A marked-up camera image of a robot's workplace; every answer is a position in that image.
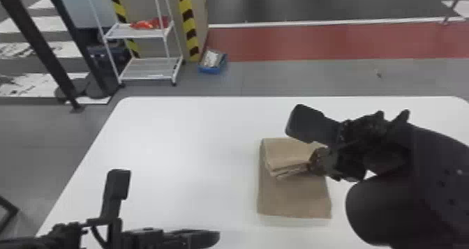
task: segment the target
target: red object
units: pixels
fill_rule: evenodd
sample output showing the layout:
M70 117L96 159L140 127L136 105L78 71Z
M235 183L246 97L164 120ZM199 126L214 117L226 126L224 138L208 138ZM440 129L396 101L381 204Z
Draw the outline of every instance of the red object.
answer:
M166 29L169 26L169 19L167 16L162 17L163 28ZM139 22L131 23L133 29L161 29L160 19L155 17L152 20L140 20Z
M468 22L210 29L230 61L469 57Z

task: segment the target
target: white table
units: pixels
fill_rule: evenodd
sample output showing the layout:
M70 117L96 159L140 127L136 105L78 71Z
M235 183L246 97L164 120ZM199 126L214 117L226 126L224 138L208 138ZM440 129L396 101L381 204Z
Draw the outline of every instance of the white table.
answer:
M182 227L221 231L216 248L373 248L344 211L349 183L328 180L331 220L263 217L256 213L258 149L285 136L297 103L327 116L354 119L409 109L410 122L469 144L469 105L455 97L127 98L122 100L77 168L38 234L55 223L98 216L106 173L132 170L120 216L124 229ZM97 248L91 235L84 245Z

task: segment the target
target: shelf rack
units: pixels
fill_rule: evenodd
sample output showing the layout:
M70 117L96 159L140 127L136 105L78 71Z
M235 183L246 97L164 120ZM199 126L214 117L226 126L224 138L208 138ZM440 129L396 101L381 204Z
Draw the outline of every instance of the shelf rack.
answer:
M115 17L116 23L111 27L111 29L109 29L109 31L107 31L107 33L103 33L103 28L99 21L98 14L96 13L96 8L94 7L93 2L89 0L89 3L93 11L94 17L96 19L96 22L98 24L100 34L103 37L103 42L107 54L109 56L112 55L109 48L109 40L124 39L126 43L126 39L161 38L163 40L166 57L152 57L141 59L135 57L132 50L129 50L132 56L131 60L127 63L126 67L122 70L121 73L119 73L119 71L117 70L116 63L114 62L112 56L110 56L112 69L116 75L116 78L119 80L119 83L122 83L122 80L171 80L171 84L173 86L177 85L177 75L179 73L179 69L181 68L181 64L184 62L184 56L182 54L179 37L174 27L174 21L172 20L174 18L169 7L169 0L165 0L165 3L169 14L169 18L171 20L169 21L168 26L166 28L133 29L131 28L130 24L120 23L117 17ZM159 0L155 0L155 5L156 15L159 18L160 26L163 26L163 16L161 14ZM177 56L171 56L168 47L168 36L172 32L174 32L174 36L176 37L177 47L179 50L179 54Z

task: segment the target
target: black stand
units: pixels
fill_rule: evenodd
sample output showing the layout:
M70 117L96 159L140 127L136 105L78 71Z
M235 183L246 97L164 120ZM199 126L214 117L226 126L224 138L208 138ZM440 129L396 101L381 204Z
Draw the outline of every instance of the black stand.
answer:
M454 11L454 8L456 7L456 5L458 5L458 2L459 2L459 1L460 1L460 0L453 0L453 4L451 5L451 7L450 7L449 9L450 9L451 11ZM448 21L449 21L449 13L448 13L448 15L446 15L446 17L445 17L444 20L441 22L441 24L443 24L443 25L446 26L446 25L449 24Z
M60 14L60 17L67 26L68 32L70 32L70 35L72 36L78 49L82 53L84 61L87 63L88 68L90 69L92 78L88 79L89 86L87 87L86 94L90 98L105 98L114 95L114 93L116 93L116 91L119 89L119 82L117 81L117 78L105 78L104 75L100 74L93 59L89 55L87 46L83 41L80 32L77 30L77 27L73 23L70 14L68 14L68 11L64 5L64 1L51 0L51 2L54 4L55 8L57 9L57 12Z
M64 67L55 57L54 52L50 49L21 0L0 0L0 2L18 29L23 33L23 36L29 42L34 52L38 55L40 61L42 61L55 82L59 85L67 100L70 101L73 109L76 112L81 111L83 107L75 99L79 94L77 89L68 77Z
M16 216L19 209L13 204L11 204L7 199L3 198L1 195L0 195L0 206L5 208L5 210L7 210L6 216L4 216L0 220L0 233L2 233L5 227L8 225L8 223L10 223L13 217Z

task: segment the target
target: blue box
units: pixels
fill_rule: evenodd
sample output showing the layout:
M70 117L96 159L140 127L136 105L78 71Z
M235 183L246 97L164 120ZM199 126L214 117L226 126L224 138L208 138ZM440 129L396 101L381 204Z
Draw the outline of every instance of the blue box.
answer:
M218 67L204 67L204 66L199 65L199 67L198 67L199 72L206 73L206 74L220 74L221 71L226 66L227 61L228 61L228 56L225 53L221 57L220 65Z

